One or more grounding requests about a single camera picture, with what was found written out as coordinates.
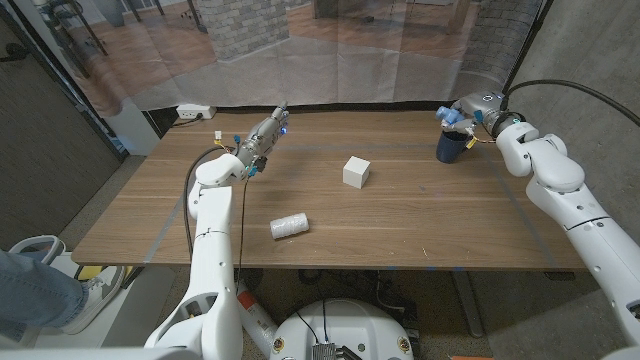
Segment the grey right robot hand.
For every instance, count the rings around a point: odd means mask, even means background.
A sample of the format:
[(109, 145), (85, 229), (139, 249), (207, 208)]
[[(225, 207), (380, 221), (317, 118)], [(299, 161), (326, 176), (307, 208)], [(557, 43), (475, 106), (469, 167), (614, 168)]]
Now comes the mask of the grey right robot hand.
[(499, 92), (476, 92), (456, 100), (451, 107), (438, 111), (445, 132), (472, 135), (478, 126), (495, 137), (496, 122), (502, 111), (504, 95)]

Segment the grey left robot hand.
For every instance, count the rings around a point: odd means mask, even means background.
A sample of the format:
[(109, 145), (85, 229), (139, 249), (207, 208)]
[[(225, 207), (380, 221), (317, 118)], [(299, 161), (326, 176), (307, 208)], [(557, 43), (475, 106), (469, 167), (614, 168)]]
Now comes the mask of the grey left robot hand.
[(236, 150), (235, 156), (245, 166), (266, 157), (280, 137), (287, 133), (288, 116), (287, 101), (282, 101), (270, 116), (249, 131), (246, 139)]

